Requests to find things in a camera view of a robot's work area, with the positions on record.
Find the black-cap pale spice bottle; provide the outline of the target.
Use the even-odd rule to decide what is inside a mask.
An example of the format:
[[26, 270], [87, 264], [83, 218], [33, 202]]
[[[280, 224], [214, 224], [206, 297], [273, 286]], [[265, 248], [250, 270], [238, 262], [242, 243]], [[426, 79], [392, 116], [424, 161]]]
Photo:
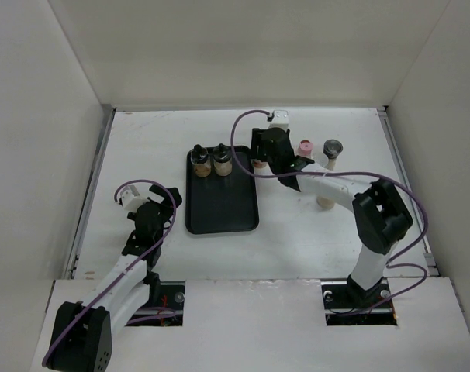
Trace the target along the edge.
[[221, 177], [232, 172], [232, 155], [228, 146], [220, 143], [213, 149], [213, 164], [215, 172]]

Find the black rectangular plastic tray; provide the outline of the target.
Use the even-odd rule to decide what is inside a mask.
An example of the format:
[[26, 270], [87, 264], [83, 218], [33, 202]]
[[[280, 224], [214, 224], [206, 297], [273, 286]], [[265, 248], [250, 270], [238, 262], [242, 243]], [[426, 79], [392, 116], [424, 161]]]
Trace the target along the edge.
[[255, 180], [244, 173], [252, 171], [249, 149], [236, 146], [232, 172], [225, 177], [215, 172], [213, 149], [209, 152], [211, 173], [197, 177], [192, 169], [190, 151], [186, 157], [185, 226], [194, 235], [248, 232], [257, 228], [259, 212]]

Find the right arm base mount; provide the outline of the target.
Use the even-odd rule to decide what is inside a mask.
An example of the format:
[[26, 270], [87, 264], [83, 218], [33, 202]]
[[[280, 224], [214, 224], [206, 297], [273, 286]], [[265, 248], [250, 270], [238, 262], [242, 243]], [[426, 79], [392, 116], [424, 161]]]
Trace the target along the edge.
[[372, 308], [390, 296], [388, 281], [383, 279], [366, 298], [355, 298], [345, 280], [322, 281], [321, 291], [325, 321], [328, 326], [396, 326], [392, 300]]

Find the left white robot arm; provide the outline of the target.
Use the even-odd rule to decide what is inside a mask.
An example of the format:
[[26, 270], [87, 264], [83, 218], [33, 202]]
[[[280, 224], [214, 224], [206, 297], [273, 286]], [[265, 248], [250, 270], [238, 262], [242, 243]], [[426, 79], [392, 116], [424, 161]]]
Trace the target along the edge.
[[83, 299], [64, 302], [57, 310], [50, 346], [42, 365], [54, 371], [104, 371], [112, 355], [112, 339], [140, 308], [161, 300], [161, 282], [154, 266], [161, 245], [176, 220], [182, 197], [177, 188], [150, 181], [140, 195], [135, 181], [119, 186], [114, 200], [134, 224], [115, 266]]

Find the pink-cap pepper shaker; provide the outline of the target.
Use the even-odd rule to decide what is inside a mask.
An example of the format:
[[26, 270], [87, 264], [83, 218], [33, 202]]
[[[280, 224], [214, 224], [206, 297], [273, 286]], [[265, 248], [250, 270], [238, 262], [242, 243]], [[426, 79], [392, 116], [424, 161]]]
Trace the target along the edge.
[[301, 140], [297, 148], [297, 153], [301, 157], [311, 158], [313, 154], [313, 143], [307, 139]]

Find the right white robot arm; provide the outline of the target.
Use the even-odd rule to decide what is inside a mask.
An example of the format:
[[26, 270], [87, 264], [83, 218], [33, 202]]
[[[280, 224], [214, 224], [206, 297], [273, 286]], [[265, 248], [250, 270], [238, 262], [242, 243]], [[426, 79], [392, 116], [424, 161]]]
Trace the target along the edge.
[[330, 199], [353, 213], [362, 246], [347, 278], [346, 295], [358, 307], [371, 303], [392, 248], [413, 224], [394, 183], [381, 178], [368, 183], [328, 173], [314, 160], [295, 155], [289, 131], [278, 127], [253, 129], [251, 152], [256, 160], [268, 163], [284, 186]]

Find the yellow-cap cream bottle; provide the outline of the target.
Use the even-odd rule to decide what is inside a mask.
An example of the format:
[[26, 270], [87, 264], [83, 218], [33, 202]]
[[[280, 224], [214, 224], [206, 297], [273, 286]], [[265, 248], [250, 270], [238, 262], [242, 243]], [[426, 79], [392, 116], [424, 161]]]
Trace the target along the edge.
[[316, 201], [323, 210], [331, 210], [335, 206], [335, 202], [329, 198], [323, 198], [318, 196]]

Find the black-cap brown spice bottle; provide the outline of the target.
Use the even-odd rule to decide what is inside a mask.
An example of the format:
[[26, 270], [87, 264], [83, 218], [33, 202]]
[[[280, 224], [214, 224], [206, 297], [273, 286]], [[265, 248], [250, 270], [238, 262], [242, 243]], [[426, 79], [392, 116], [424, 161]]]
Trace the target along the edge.
[[209, 152], [200, 144], [194, 145], [190, 151], [192, 169], [197, 177], [208, 177], [211, 173], [211, 162]]

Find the clear-lid blue-label bottle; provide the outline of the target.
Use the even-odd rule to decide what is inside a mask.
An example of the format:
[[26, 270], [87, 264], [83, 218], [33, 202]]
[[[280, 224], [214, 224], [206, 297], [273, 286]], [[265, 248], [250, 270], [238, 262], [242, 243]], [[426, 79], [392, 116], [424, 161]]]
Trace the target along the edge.
[[314, 153], [313, 160], [319, 164], [321, 167], [326, 167], [328, 165], [329, 159], [323, 153]]

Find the dark-cap beige spice bottle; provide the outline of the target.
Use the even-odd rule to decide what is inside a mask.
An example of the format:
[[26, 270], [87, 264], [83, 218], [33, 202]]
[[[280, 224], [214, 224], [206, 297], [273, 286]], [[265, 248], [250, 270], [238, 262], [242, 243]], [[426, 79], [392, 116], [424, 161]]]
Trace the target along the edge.
[[323, 144], [323, 154], [327, 157], [328, 162], [326, 169], [333, 171], [337, 162], [337, 158], [343, 151], [343, 144], [337, 139], [328, 139]]

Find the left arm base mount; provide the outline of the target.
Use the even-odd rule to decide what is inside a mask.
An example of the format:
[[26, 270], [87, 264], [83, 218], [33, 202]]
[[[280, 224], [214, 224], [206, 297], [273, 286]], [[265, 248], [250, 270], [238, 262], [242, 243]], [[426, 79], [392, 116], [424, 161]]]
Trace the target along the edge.
[[154, 289], [153, 297], [135, 312], [127, 326], [182, 326], [185, 294], [184, 281], [161, 282]]

